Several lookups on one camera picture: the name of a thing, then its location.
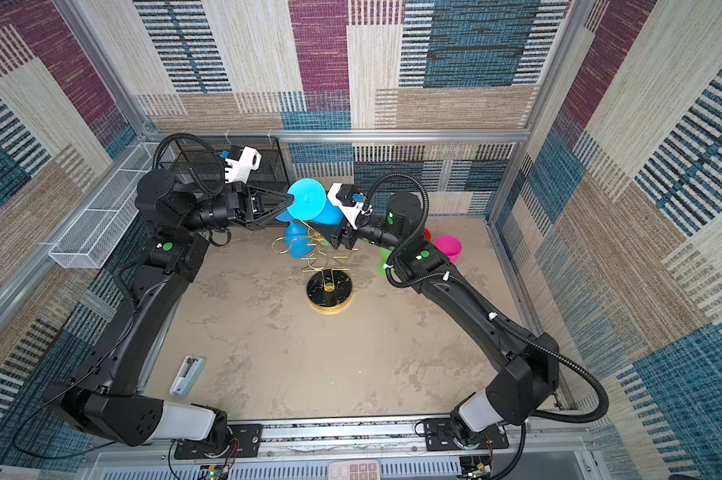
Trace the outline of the green wine glass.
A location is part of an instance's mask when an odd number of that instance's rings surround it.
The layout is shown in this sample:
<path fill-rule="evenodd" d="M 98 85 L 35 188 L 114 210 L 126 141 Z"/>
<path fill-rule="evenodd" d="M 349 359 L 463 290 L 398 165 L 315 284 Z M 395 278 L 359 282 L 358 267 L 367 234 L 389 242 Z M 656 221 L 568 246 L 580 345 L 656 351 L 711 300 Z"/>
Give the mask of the green wine glass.
<path fill-rule="evenodd" d="M 385 265 L 387 264 L 387 260 L 388 260 L 389 255 L 392 253 L 392 249 L 391 249 L 391 248 L 383 248 L 383 247 L 380 247 L 380 248 L 378 249 L 378 253 L 379 253 L 379 255 L 380 255 L 380 260 L 379 260 L 379 262 L 378 262 L 378 264 L 377 264 L 377 272 L 378 272 L 381 276 L 385 277 L 385 276 L 386 276 L 386 273 L 385 273 L 385 271 L 386 271 Z"/>

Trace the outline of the pink wine glass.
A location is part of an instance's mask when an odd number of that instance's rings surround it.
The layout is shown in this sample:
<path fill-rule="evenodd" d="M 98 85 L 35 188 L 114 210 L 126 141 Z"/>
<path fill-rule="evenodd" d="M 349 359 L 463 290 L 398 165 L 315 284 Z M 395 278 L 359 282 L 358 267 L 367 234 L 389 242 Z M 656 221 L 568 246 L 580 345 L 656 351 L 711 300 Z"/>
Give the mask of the pink wine glass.
<path fill-rule="evenodd" d="M 451 263 L 456 263 L 462 253 L 463 245 L 459 239 L 450 235 L 443 235 L 436 239 L 435 246 L 444 253 Z"/>

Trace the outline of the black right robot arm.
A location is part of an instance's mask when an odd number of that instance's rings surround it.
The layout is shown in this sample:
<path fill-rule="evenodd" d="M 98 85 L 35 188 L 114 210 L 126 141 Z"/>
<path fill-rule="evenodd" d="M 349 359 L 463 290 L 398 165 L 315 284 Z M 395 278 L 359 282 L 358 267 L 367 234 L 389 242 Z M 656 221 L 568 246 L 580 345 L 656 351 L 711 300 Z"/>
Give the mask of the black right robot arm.
<path fill-rule="evenodd" d="M 449 257 L 424 236 L 429 203 L 398 192 L 383 214 L 371 207 L 347 205 L 357 192 L 342 184 L 330 194 L 332 220 L 308 225 L 335 248 L 358 241 L 389 250 L 386 271 L 397 288 L 412 288 L 443 309 L 480 347 L 496 371 L 481 391 L 455 407 L 451 428 L 461 446 L 477 443 L 487 428 L 522 425 L 559 384 L 559 347 L 547 334 L 536 336 L 487 301 L 458 271 Z"/>

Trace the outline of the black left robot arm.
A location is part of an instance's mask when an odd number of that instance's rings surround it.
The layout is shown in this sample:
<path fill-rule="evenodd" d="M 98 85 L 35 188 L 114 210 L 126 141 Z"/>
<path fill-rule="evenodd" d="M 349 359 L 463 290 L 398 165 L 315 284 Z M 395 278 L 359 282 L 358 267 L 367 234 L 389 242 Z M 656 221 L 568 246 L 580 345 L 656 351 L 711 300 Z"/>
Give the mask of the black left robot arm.
<path fill-rule="evenodd" d="M 169 314 L 203 264 L 210 246 L 205 231 L 259 229 L 293 202 L 291 194 L 243 182 L 213 191 L 184 184 L 167 169 L 144 175 L 135 205 L 152 235 L 125 266 L 133 270 L 133 281 L 117 284 L 124 300 L 96 345 L 70 380 L 47 387 L 49 408 L 79 431 L 128 446 L 183 440 L 225 451 L 232 434 L 224 411 L 143 396 L 139 378 Z"/>

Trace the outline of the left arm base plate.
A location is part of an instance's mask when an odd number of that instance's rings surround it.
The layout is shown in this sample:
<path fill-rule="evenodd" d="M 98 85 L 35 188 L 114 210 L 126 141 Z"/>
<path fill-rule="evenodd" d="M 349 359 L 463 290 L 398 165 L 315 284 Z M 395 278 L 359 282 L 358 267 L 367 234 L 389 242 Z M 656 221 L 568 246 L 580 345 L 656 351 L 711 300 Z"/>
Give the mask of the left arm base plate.
<path fill-rule="evenodd" d="M 204 440 L 181 440 L 175 447 L 174 460 L 232 460 L 254 458 L 260 448 L 261 424 L 214 426 Z"/>

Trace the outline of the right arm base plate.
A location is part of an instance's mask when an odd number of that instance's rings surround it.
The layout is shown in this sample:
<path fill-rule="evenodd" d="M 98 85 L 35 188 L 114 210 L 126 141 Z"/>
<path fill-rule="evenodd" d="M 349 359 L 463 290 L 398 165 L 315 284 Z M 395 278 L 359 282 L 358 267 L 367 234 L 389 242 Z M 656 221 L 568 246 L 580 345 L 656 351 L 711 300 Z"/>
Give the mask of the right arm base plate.
<path fill-rule="evenodd" d="M 414 425 L 414 433 L 425 440 L 429 452 L 509 447 L 504 427 L 497 424 L 475 433 L 468 429 L 459 430 L 451 418 L 430 417 L 418 421 Z"/>

